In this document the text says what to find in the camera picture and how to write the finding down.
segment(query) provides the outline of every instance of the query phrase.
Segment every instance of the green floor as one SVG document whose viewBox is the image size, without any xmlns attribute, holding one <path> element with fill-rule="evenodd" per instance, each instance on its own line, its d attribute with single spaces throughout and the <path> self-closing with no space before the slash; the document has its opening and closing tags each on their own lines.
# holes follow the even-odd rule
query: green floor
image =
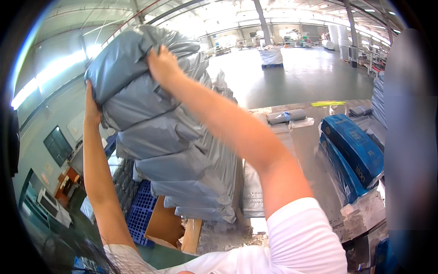
<svg viewBox="0 0 438 274">
<path fill-rule="evenodd" d="M 284 68 L 262 70 L 257 50 L 243 50 L 209 60 L 212 78 L 222 69 L 228 87 L 245 109 L 322 100 L 371 99 L 372 77 L 364 67 L 352 68 L 339 60 L 339 52 L 322 48 L 282 49 Z M 76 228 L 98 239 L 97 226 L 81 214 L 85 192 L 75 191 L 70 201 Z M 155 245 L 137 245 L 141 257 L 153 267 L 163 269 L 187 262 L 194 256 Z"/>
</svg>

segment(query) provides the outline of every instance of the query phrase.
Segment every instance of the metal table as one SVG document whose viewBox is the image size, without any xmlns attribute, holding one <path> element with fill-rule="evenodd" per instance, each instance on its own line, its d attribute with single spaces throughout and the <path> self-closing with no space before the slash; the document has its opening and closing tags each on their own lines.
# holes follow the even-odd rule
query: metal table
<svg viewBox="0 0 438 274">
<path fill-rule="evenodd" d="M 327 215 L 333 231 L 338 235 L 341 242 L 346 242 L 350 238 L 344 228 L 343 216 L 340 212 L 342 204 L 334 187 L 337 177 L 328 158 L 322 157 L 324 152 L 319 147 L 318 125 L 324 117 L 339 113 L 348 115 L 350 108 L 358 106 L 370 107 L 371 101 L 348 100 L 345 101 L 344 105 L 323 107 L 314 107 L 311 103 L 299 103 L 249 110 L 250 113 L 255 115 L 266 115 L 301 108 L 306 111 L 307 117 L 314 118 L 312 126 L 291 130 L 293 153 L 300 163 L 316 200 L 318 200 Z M 238 186 L 243 182 L 243 171 L 241 165 L 238 165 L 237 169 L 239 175 L 237 180 L 241 180 L 239 184 L 236 184 Z M 196 255 L 214 251 L 228 251 L 246 245 L 268 245 L 268 239 L 264 233 L 254 235 L 252 231 L 250 219 L 243 218 L 239 213 L 237 213 L 237 220 L 234 224 L 203 221 Z"/>
</svg>

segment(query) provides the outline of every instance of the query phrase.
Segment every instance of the person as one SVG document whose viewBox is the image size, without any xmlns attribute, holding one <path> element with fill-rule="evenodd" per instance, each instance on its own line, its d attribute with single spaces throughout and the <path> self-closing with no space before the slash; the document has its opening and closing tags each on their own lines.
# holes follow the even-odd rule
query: person
<svg viewBox="0 0 438 274">
<path fill-rule="evenodd" d="M 107 257 L 121 273 L 347 273 L 345 251 L 313 197 L 296 159 L 248 112 L 189 79 L 165 46 L 147 58 L 152 77 L 248 161 L 260 176 L 269 247 L 246 246 L 202 255 L 164 270 L 144 262 L 129 234 L 102 148 L 100 111 L 87 81 L 84 181 Z"/>
</svg>

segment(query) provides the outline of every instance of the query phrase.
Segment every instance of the blue plastic pallet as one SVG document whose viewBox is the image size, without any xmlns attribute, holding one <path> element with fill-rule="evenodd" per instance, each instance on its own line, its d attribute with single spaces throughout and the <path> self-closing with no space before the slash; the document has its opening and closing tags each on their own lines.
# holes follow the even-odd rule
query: blue plastic pallet
<svg viewBox="0 0 438 274">
<path fill-rule="evenodd" d="M 145 238 L 157 199 L 151 194 L 151 182 L 143 181 L 129 210 L 126 224 L 132 240 L 142 246 L 153 247 L 155 243 Z"/>
<path fill-rule="evenodd" d="M 271 65 L 261 65 L 262 68 L 282 68 L 283 63 L 281 64 L 271 64 Z"/>
</svg>

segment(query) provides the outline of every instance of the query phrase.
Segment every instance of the factory floor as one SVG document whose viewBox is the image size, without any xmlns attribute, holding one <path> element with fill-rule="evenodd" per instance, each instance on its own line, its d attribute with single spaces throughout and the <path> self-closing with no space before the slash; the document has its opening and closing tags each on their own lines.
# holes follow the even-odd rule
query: factory floor
<svg viewBox="0 0 438 274">
<path fill-rule="evenodd" d="M 373 77 L 362 66 L 352 68 L 338 51 L 282 48 L 284 68 L 261 68 L 256 49 L 235 50 L 210 58 L 212 78 L 219 69 L 244 109 L 326 100 L 371 99 Z"/>
</svg>

